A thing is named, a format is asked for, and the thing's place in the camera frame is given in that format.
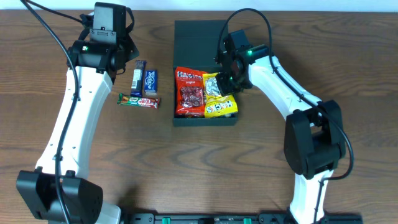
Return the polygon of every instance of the red and green candy wrapper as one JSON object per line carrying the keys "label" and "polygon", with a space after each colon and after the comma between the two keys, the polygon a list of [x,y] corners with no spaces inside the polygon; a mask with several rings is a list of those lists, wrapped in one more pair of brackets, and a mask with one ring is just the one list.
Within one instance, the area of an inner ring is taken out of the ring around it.
{"label": "red and green candy wrapper", "polygon": [[135,96],[126,96],[122,93],[119,94],[118,104],[120,105],[129,105],[129,106],[143,106],[149,108],[159,108],[159,99],[151,99],[151,98],[142,98]]}

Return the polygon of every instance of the red snack bag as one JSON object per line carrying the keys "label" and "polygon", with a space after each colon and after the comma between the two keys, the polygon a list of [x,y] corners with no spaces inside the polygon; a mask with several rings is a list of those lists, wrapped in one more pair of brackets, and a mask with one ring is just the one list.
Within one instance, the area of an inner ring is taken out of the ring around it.
{"label": "red snack bag", "polygon": [[203,116],[205,114],[202,77],[204,73],[206,72],[184,67],[175,69],[175,82],[177,84],[175,114],[195,116]]}

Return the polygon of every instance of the wood surface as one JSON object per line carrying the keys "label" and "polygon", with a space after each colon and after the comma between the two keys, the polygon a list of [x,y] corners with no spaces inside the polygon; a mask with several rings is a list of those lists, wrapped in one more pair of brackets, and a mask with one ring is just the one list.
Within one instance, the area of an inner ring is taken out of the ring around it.
{"label": "wood surface", "polygon": [[[78,17],[88,11],[65,11]],[[39,12],[65,46],[74,21]],[[285,122],[256,88],[239,94],[234,127],[174,128],[174,21],[226,19],[231,12],[136,11],[139,59],[159,71],[159,110],[119,106],[134,62],[105,101],[90,155],[89,181],[129,210],[159,213],[258,213],[285,210],[294,173],[283,153]],[[362,214],[365,223],[398,223],[398,15],[269,12],[274,52],[309,92],[334,99],[354,147],[354,171],[330,182],[328,212]],[[267,43],[264,21],[237,15],[254,45]],[[16,190],[20,170],[34,170],[52,133],[65,91],[66,59],[27,11],[0,11],[0,223],[34,220]],[[342,174],[348,158],[340,161]]]}

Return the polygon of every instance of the dark green box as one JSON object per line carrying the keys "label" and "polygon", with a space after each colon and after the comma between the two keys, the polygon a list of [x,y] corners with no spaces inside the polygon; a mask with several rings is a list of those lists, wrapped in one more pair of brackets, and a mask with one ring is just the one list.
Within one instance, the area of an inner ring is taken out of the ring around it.
{"label": "dark green box", "polygon": [[[215,73],[221,66],[214,61],[218,36],[225,21],[175,21],[173,76],[177,67]],[[223,32],[223,40],[228,27]],[[174,78],[174,126],[232,126],[238,120],[237,114],[229,118],[184,118],[175,115],[177,107],[177,86]]]}

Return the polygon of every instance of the yellow snack bag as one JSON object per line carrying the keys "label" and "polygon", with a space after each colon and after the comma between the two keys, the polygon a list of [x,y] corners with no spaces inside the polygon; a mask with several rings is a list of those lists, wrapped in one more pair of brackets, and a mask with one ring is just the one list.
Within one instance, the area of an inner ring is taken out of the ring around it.
{"label": "yellow snack bag", "polygon": [[203,74],[203,85],[206,93],[205,118],[230,116],[238,112],[233,95],[221,96],[216,81],[217,73]]}

